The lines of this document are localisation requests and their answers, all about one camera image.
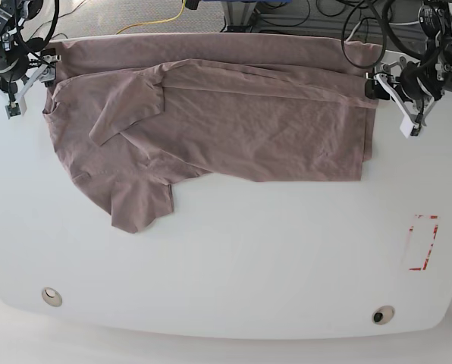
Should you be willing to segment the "mauve t-shirt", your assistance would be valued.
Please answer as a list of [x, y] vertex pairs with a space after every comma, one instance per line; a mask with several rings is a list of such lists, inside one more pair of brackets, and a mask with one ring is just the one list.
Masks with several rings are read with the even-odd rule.
[[336, 39], [174, 33], [53, 44], [43, 115], [73, 184], [131, 234], [206, 174], [358, 181], [377, 103]]

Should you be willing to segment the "red tape rectangle marking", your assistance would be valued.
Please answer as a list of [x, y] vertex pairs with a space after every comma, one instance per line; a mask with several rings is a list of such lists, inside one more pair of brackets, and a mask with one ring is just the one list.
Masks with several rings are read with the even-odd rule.
[[415, 215], [406, 238], [401, 266], [406, 271], [425, 271], [435, 245], [439, 217]]

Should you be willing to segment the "left table grommet hole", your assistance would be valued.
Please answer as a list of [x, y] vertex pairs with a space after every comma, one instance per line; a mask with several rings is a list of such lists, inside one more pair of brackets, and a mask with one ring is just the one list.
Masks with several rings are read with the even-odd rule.
[[50, 287], [42, 289], [42, 299], [51, 307], [60, 307], [63, 303], [61, 294]]

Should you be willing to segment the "table grommet hole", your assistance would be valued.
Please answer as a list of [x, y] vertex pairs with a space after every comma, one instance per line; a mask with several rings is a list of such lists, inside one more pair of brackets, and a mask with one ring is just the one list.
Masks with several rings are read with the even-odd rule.
[[382, 306], [375, 310], [372, 314], [372, 322], [375, 325], [386, 325], [395, 315], [393, 306]]
[[42, 299], [51, 307], [60, 307], [63, 303], [61, 294], [50, 287], [42, 289]]

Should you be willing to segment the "right table grommet hole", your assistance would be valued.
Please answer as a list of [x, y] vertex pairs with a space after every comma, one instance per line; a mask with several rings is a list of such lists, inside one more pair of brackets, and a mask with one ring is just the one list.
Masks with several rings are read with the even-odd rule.
[[375, 325], [386, 325], [395, 315], [393, 306], [382, 306], [375, 310], [372, 314], [372, 322]]

